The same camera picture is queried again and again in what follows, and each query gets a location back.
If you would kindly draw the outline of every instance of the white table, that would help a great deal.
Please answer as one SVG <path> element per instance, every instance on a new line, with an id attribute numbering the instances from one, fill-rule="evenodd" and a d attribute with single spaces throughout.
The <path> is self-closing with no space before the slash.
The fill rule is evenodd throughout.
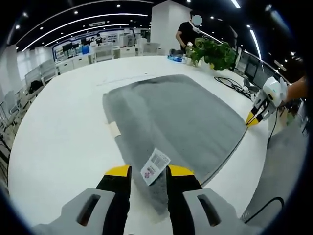
<path id="1" fill-rule="evenodd" d="M 103 93 L 136 81 L 185 74 L 246 119 L 252 102 L 214 80 L 212 73 L 243 83 L 230 71 L 204 73 L 164 56 L 132 57 L 85 66 L 55 77 L 26 113 L 16 134 L 9 165 L 9 190 L 30 226 L 50 223 L 62 206 L 94 188 L 110 168 L 124 165 L 102 106 Z M 259 182 L 268 122 L 250 128 L 218 174 L 205 186 L 232 204 L 240 217 Z M 167 215 L 160 218 L 132 184 L 125 234 L 171 234 Z"/>

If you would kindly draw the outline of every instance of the barcode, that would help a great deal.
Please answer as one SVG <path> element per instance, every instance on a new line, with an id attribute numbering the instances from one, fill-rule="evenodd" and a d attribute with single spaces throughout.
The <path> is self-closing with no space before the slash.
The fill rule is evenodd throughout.
<path id="1" fill-rule="evenodd" d="M 163 169 L 163 167 L 168 164 L 168 160 L 162 158 L 157 153 L 154 154 L 154 156 L 151 158 L 151 161 L 159 168 Z"/>
<path id="2" fill-rule="evenodd" d="M 151 175 L 154 175 L 155 172 L 156 172 L 156 171 L 153 169 L 152 166 L 148 167 L 147 170 L 149 171 L 149 173 L 150 173 Z"/>

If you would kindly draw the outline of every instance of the towel label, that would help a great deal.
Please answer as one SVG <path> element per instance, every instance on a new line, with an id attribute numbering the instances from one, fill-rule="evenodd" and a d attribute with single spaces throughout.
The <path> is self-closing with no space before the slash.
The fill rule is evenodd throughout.
<path id="1" fill-rule="evenodd" d="M 156 180 L 170 161 L 171 159 L 169 159 L 164 153 L 156 148 L 154 149 L 152 155 L 140 171 L 147 185 L 152 184 L 154 180 Z"/>
<path id="2" fill-rule="evenodd" d="M 118 129 L 118 127 L 117 127 L 115 121 L 114 121 L 114 122 L 111 122 L 111 123 L 109 124 L 109 128 L 110 128 L 111 134 L 112 134 L 112 136 L 113 136 L 114 138 L 121 135 L 121 133 L 120 133 L 120 131 L 119 131 L 119 129 Z"/>

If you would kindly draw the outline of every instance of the gray towel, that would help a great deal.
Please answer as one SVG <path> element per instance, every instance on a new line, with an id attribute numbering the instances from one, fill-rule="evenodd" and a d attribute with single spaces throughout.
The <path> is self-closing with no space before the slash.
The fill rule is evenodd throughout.
<path id="1" fill-rule="evenodd" d="M 133 179 L 158 213 L 167 208 L 166 177 L 147 186 L 140 170 L 154 148 L 172 165 L 186 167 L 206 183 L 243 137 L 244 120 L 227 104 L 185 75 L 170 75 L 117 88 L 103 96 L 108 122 Z"/>

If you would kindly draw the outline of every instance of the cable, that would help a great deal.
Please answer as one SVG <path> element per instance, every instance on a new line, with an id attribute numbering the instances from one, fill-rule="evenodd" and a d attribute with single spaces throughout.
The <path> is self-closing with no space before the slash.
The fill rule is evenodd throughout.
<path id="1" fill-rule="evenodd" d="M 269 141 L 270 141 L 270 138 L 272 138 L 274 129 L 275 129 L 275 127 L 276 127 L 276 123 L 277 123 L 277 114 L 278 114 L 278 110 L 276 110 L 275 123 L 274 123 L 274 127 L 273 127 L 273 129 L 272 129 L 272 132 L 271 132 L 271 134 L 270 134 L 270 136 L 269 136 L 269 138 L 268 138 L 268 143 L 269 143 Z"/>
<path id="2" fill-rule="evenodd" d="M 250 220 L 252 220 L 254 217 L 256 217 L 262 210 L 265 209 L 265 207 L 267 207 L 270 203 L 272 203 L 273 201 L 276 201 L 278 200 L 280 202 L 280 204 L 282 205 L 282 208 L 284 207 L 285 205 L 285 202 L 284 202 L 284 199 L 281 198 L 281 197 L 274 197 L 272 198 L 271 200 L 269 200 L 269 202 L 267 202 L 261 209 L 259 209 L 253 216 L 250 217 L 250 219 L 246 220 L 245 221 L 245 224 L 247 222 L 249 222 Z"/>
<path id="3" fill-rule="evenodd" d="M 238 93 L 244 95 L 245 97 L 247 97 L 248 99 L 251 100 L 251 96 L 250 94 L 247 94 L 245 93 L 243 90 L 243 87 L 238 83 L 236 82 L 235 80 L 231 79 L 231 78 L 228 78 L 228 77 L 218 77 L 218 76 L 215 76 L 214 79 L 222 84 L 224 84 L 225 86 L 231 88 L 231 89 L 234 89 L 235 91 L 237 91 Z"/>

